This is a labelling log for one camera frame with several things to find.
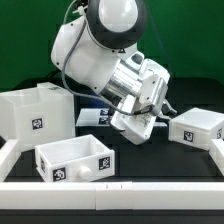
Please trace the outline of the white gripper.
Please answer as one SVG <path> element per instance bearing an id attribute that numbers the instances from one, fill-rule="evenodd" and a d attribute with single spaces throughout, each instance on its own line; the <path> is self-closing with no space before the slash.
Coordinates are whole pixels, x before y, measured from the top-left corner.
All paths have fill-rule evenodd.
<path id="1" fill-rule="evenodd" d="M 155 61 L 145 59 L 140 69 L 140 78 L 143 81 L 154 74 L 164 79 L 168 89 L 170 78 L 168 71 Z M 135 145 L 142 144 L 150 138 L 156 117 L 161 114 L 161 108 L 164 115 L 175 116 L 177 114 L 177 111 L 168 102 L 164 102 L 165 98 L 159 105 L 143 105 L 139 102 L 139 96 L 140 93 L 137 97 L 128 95 L 123 102 L 118 104 L 118 108 L 128 113 L 149 109 L 148 113 L 127 116 L 115 112 L 111 120 L 111 125 Z"/>

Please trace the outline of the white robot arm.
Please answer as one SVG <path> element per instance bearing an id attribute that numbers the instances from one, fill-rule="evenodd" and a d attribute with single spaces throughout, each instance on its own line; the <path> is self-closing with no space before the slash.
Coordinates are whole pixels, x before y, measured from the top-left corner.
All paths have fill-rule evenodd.
<path id="1" fill-rule="evenodd" d="M 148 20 L 144 0 L 88 0 L 80 17 L 64 22 L 51 60 L 63 77 L 92 89 L 112 110 L 110 125 L 132 143 L 146 142 L 166 100 L 170 74 L 138 51 Z"/>

